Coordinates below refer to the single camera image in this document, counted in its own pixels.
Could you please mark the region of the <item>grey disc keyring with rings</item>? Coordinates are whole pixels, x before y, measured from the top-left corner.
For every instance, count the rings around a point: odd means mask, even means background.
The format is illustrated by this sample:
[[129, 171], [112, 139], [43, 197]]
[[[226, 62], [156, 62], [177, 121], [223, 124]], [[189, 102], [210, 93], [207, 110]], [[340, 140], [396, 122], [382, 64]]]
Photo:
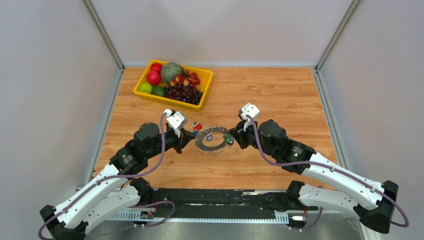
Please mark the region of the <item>grey disc keyring with rings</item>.
[[209, 126], [194, 133], [194, 144], [202, 154], [219, 154], [225, 148], [231, 147], [235, 143], [232, 136], [227, 140], [224, 139], [224, 135], [230, 135], [230, 132], [223, 126]]

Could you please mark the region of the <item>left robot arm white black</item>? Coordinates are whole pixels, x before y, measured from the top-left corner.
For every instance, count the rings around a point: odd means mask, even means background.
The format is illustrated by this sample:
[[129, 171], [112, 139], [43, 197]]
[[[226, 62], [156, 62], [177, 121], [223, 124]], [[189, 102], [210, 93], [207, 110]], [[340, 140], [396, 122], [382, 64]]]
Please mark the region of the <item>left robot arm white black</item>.
[[[167, 150], [180, 154], [195, 139], [192, 132], [183, 128], [184, 123], [144, 123], [80, 191], [61, 204], [46, 205], [40, 210], [44, 223], [38, 237], [45, 239], [43, 230], [47, 229], [53, 240], [83, 240], [100, 223], [126, 208], [152, 207], [152, 188], [143, 176], [159, 167]], [[155, 156], [159, 156], [159, 161], [144, 172], [148, 160]]]

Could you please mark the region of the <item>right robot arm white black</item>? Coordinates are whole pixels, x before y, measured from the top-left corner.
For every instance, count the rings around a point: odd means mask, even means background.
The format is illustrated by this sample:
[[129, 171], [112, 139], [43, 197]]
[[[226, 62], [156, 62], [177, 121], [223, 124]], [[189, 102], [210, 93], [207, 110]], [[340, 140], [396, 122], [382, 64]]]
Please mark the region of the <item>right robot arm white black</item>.
[[331, 162], [310, 146], [288, 138], [286, 130], [272, 119], [260, 125], [245, 124], [242, 120], [229, 131], [241, 149], [252, 146], [269, 164], [333, 188], [320, 189], [294, 181], [285, 195], [290, 208], [304, 205], [342, 212], [356, 217], [375, 232], [389, 233], [397, 206], [399, 186], [396, 183], [367, 179]]

